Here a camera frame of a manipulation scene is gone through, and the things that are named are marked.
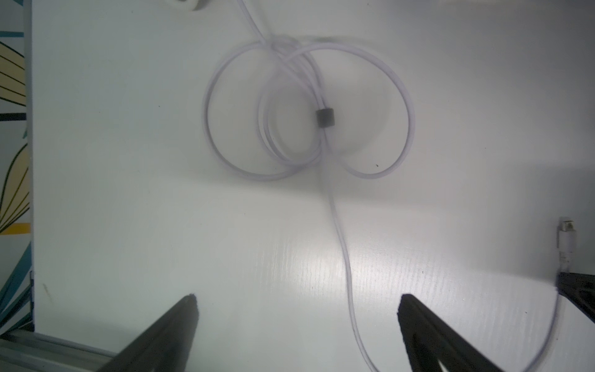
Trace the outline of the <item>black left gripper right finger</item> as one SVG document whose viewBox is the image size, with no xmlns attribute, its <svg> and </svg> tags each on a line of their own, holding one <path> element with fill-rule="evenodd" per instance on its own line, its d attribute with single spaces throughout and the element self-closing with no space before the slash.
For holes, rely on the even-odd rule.
<svg viewBox="0 0 595 372">
<path fill-rule="evenodd" d="M 401 296 L 398 322 L 413 371 L 500 370 L 412 294 Z"/>
</svg>

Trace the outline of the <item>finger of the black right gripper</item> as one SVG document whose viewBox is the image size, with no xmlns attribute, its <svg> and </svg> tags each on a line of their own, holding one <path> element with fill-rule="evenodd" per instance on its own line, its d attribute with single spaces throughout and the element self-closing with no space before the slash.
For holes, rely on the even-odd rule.
<svg viewBox="0 0 595 372">
<path fill-rule="evenodd" d="M 594 276 L 561 272 L 556 279 L 558 293 L 568 299 L 591 322 L 595 322 Z"/>
</svg>

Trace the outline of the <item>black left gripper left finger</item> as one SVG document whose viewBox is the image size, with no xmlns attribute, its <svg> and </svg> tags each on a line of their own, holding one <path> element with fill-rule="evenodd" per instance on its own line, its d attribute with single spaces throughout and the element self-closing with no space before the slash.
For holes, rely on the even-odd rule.
<svg viewBox="0 0 595 372">
<path fill-rule="evenodd" d="M 101 371 L 185 371 L 198 325 L 197 299 L 184 296 Z"/>
</svg>

